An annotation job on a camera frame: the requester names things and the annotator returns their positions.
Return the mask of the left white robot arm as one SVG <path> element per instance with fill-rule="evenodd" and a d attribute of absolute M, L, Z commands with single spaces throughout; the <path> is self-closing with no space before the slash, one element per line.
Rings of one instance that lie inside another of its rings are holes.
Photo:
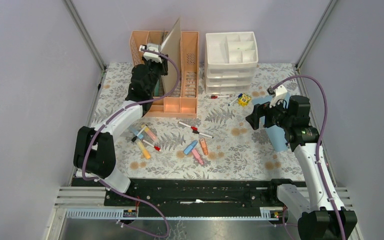
<path fill-rule="evenodd" d="M 83 126 L 77 132 L 73 164 L 86 181 L 102 181 L 114 189 L 116 199 L 124 206 L 132 204 L 135 192 L 130 179 L 118 170 L 115 139 L 151 109 L 155 88 L 168 74 L 168 62 L 144 60 L 132 68 L 127 96 L 115 113 L 94 127 Z"/>

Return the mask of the light blue folder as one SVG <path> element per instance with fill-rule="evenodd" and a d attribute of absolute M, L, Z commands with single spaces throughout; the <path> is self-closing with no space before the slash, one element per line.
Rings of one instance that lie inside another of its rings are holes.
<path fill-rule="evenodd" d="M 273 97 L 270 95 L 267 95 L 264 97 L 257 97 L 257 98 L 252 100 L 252 104 L 253 105 L 264 104 L 266 102 L 270 102 L 272 100 L 272 98 Z M 265 130 L 274 151 L 275 152 L 287 151 L 289 149 L 289 147 L 287 146 L 287 142 L 285 140 L 285 131 L 281 127 L 278 127 L 276 125 L 269 127 L 269 128 L 263 127 L 264 123 L 265 123 L 265 118 L 261 117 L 259 129 Z"/>

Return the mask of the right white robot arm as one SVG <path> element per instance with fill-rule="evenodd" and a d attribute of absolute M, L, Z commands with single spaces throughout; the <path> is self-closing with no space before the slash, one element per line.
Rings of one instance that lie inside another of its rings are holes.
<path fill-rule="evenodd" d="M 347 240 L 358 219 L 347 210 L 335 189 L 319 145 L 319 131 L 310 125 L 310 100 L 293 95 L 288 101 L 279 99 L 255 104 L 245 119 L 254 130 L 260 126 L 283 129 L 284 138 L 297 158 L 307 187 L 308 198 L 299 193 L 293 183 L 282 183 L 267 191 L 267 201 L 273 206 L 282 203 L 297 220 L 302 240 Z"/>

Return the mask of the teal folder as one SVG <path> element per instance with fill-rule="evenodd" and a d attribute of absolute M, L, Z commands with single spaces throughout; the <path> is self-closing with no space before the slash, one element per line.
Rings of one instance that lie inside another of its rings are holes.
<path fill-rule="evenodd" d="M 154 92 L 153 92 L 154 97 L 160 97 L 161 96 L 161 91 L 162 91 L 161 88 L 163 88 L 162 85 L 163 85 L 163 83 L 162 83 L 162 80 L 160 78 L 157 81 Z"/>

